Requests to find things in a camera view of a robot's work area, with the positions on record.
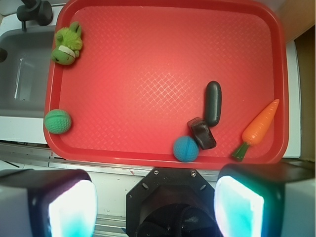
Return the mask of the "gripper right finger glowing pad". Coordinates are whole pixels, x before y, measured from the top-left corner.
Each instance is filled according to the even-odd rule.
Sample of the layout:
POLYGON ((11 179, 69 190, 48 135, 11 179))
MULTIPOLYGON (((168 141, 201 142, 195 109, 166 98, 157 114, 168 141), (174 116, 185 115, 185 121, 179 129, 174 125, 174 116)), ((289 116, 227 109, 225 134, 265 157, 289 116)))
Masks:
POLYGON ((315 164, 225 165, 215 186, 214 212, 225 237, 314 237, 315 164))

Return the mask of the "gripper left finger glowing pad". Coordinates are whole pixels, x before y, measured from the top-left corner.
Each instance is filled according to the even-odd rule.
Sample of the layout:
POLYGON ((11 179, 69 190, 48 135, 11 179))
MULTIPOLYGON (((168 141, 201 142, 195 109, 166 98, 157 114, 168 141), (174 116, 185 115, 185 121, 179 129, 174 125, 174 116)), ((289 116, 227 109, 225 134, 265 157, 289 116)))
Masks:
POLYGON ((91 237, 96 217, 96 187, 84 170, 0 172, 2 237, 91 237))

